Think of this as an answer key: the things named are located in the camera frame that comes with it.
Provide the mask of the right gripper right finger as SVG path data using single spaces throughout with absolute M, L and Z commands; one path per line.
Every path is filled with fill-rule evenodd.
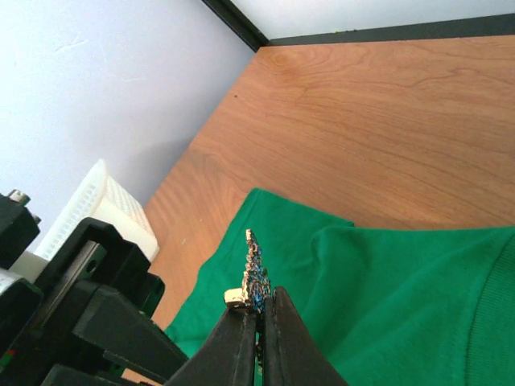
M 263 384 L 346 383 L 316 346 L 286 289 L 277 286 L 263 314 Z

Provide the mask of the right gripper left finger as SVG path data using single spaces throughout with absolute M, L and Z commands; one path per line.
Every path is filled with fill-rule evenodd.
M 226 310 L 204 345 L 167 382 L 171 386 L 253 385 L 257 317 Z

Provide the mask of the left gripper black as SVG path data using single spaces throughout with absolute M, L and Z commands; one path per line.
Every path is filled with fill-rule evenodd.
M 37 220 L 25 199 L 1 198 L 2 384 L 165 383 L 187 356 L 151 320 L 163 281 L 136 244 L 81 230 L 30 282 L 7 269 L 38 235 Z

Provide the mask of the blue gold butterfly brooch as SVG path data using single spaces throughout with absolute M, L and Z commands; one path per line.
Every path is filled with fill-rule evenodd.
M 266 267 L 262 262 L 262 248 L 251 229 L 245 230 L 248 247 L 245 270 L 240 288 L 228 289 L 224 293 L 227 308 L 261 314 L 266 300 L 271 297 L 271 284 Z

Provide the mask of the green t-shirt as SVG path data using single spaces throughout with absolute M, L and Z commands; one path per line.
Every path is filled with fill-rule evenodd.
M 350 384 L 513 384 L 513 228 L 362 228 L 258 188 L 166 330 L 187 355 L 241 284 L 247 229 L 272 285 Z

